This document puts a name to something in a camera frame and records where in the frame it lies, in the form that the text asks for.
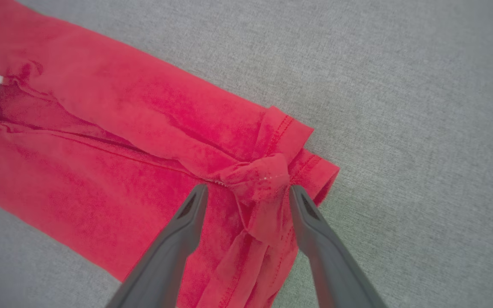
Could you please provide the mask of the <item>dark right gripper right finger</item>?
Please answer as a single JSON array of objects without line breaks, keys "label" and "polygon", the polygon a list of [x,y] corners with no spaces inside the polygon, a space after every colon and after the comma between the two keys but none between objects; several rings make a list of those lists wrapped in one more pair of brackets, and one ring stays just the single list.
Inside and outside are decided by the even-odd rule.
[{"label": "dark right gripper right finger", "polygon": [[296,242],[307,256],[319,308],[388,308],[300,185],[289,190]]}]

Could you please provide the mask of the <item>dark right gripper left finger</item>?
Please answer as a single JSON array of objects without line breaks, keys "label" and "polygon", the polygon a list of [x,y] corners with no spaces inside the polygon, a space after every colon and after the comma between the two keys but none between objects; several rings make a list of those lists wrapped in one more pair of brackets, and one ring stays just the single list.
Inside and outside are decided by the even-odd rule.
[{"label": "dark right gripper left finger", "polygon": [[186,261],[200,243],[207,202],[207,185],[196,185],[105,308],[176,308]]}]

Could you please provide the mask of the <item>red and white basketball jersey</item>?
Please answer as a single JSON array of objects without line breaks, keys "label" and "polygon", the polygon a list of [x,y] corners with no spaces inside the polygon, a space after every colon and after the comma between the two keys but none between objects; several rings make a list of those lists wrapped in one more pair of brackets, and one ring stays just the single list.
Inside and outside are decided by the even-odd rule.
[{"label": "red and white basketball jersey", "polygon": [[134,47],[0,0],[0,207],[120,281],[193,187],[207,214],[178,308],[270,308],[338,166],[313,129]]}]

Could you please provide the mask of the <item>grey fabric table cover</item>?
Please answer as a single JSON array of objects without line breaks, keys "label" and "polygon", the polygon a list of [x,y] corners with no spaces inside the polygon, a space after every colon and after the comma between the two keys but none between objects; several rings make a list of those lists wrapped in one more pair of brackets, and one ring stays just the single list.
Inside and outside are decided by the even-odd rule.
[{"label": "grey fabric table cover", "polygon": [[493,308],[493,0],[20,0],[314,129],[387,308]]}]

